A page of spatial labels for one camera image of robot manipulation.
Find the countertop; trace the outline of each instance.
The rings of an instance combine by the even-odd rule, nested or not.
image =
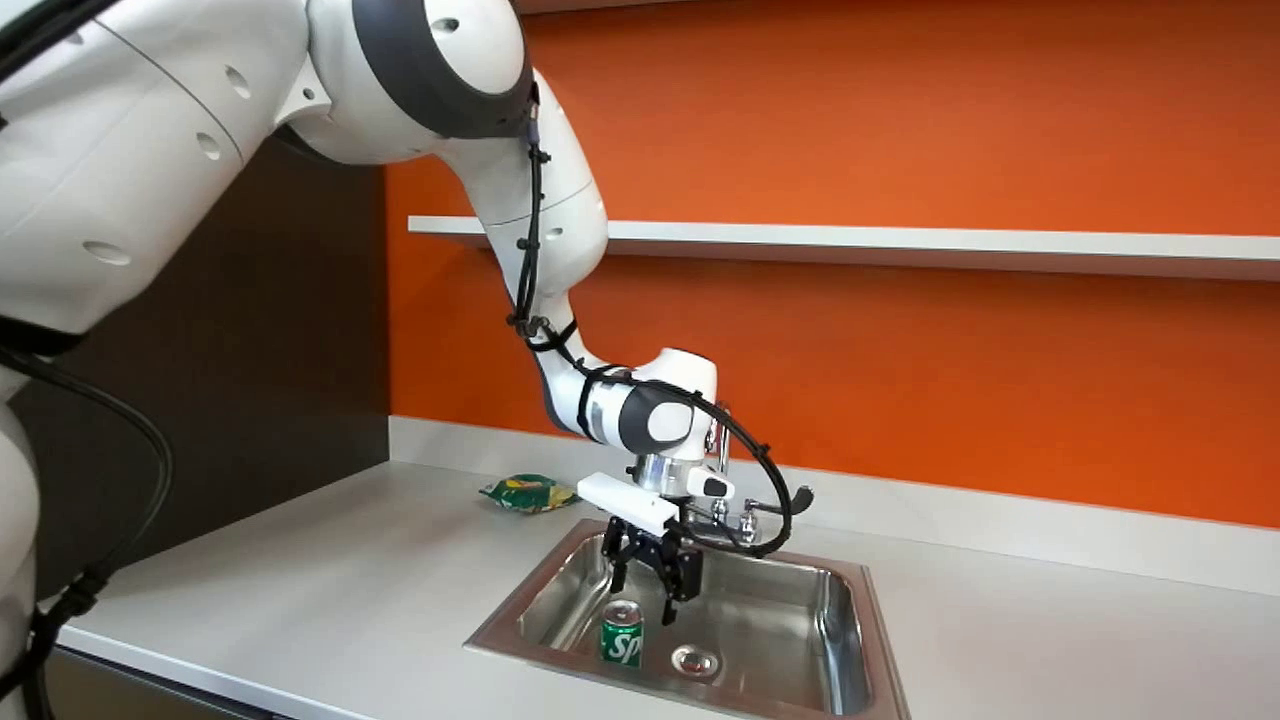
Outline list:
[[[718,714],[463,639],[591,507],[514,516],[494,475],[380,465],[117,574],[59,642],[306,720]],[[1272,720],[1280,600],[796,518],[871,572],[918,720]]]

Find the sink basin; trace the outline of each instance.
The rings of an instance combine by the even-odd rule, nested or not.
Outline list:
[[[719,710],[908,714],[861,564],[710,552],[705,591],[676,603],[676,625],[659,625],[659,580],[633,564],[619,597],[640,603],[646,653],[608,663],[600,625],[615,597],[600,540],[603,522],[581,518],[467,642]]]

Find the cable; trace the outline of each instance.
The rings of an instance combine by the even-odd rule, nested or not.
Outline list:
[[[153,496],[148,496],[148,507],[141,516],[141,522],[117,542],[109,547],[102,561],[91,561],[83,572],[77,572],[54,600],[50,611],[34,611],[34,629],[28,629],[28,646],[23,657],[0,676],[0,695],[10,695],[14,687],[28,687],[23,701],[28,701],[28,714],[39,720],[39,714],[54,714],[50,710],[50,701],[43,701],[43,659],[50,653],[58,646],[58,633],[71,620],[71,617],[83,617],[98,597],[109,587],[109,580],[117,574],[117,566],[124,566],[145,535],[156,528],[165,505],[168,505],[168,492],[172,492],[172,444],[168,436],[145,415],[136,413],[132,403],[124,403],[121,394],[58,367],[54,360],[39,360],[39,356],[28,356],[28,353],[18,353],[18,348],[5,348],[0,345],[0,365],[21,370],[21,374],[34,374],[39,382],[54,382],[67,394],[82,394],[89,403],[102,403],[109,408],[114,415],[121,415],[130,426],[136,426],[153,455],[156,455],[156,478],[153,478]]]
[[[521,278],[518,278],[518,295],[514,295],[514,326],[532,340],[532,298],[538,298],[538,263],[540,263],[540,205],[545,205],[545,162],[552,159],[545,148],[540,148],[540,126],[538,126],[538,109],[540,109],[540,89],[538,79],[527,85],[527,118],[523,118],[523,150],[527,150],[527,236],[518,244],[523,250],[523,263],[521,263]]]
[[[117,0],[43,0],[0,26],[0,85]]]

